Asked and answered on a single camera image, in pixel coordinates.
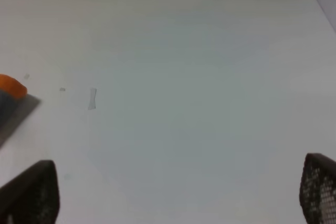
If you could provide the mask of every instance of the table surface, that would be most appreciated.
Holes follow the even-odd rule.
[[[0,72],[41,100],[0,184],[53,159],[58,223],[305,222],[305,155],[336,158],[336,35],[316,0],[0,6]]]

